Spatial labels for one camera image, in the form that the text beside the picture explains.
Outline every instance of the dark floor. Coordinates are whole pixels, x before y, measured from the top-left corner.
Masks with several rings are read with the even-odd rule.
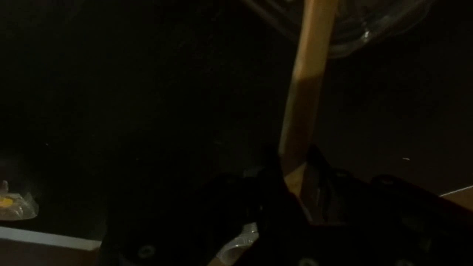
[[[435,193],[473,183],[468,10],[438,0],[407,34],[329,62],[316,140],[335,167]],[[2,159],[27,161],[17,186],[41,202],[13,226],[100,238],[112,205],[132,233],[214,173],[258,164],[294,48],[237,4],[169,0],[85,1],[66,26],[1,42]]]

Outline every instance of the wooden pole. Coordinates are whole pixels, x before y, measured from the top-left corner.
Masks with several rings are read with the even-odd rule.
[[[301,190],[335,13],[336,0],[304,1],[301,34],[279,140],[282,173],[289,190],[295,195]]]

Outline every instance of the wooden handle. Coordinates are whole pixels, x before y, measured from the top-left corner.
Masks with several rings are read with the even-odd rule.
[[[305,0],[298,50],[279,140],[282,173],[298,195],[311,143],[336,0]]]

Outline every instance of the wooden stick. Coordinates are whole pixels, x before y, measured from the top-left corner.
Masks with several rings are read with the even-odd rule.
[[[298,50],[285,105],[279,156],[285,181],[299,193],[311,143],[336,0],[305,0]]]

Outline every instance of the dark background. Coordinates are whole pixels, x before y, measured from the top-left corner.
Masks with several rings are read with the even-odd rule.
[[[295,44],[236,1],[50,4],[0,42],[0,167],[41,204],[8,226],[101,238],[107,215],[132,235],[277,142]],[[328,63],[314,137],[332,165],[434,193],[473,183],[469,7],[437,0]]]

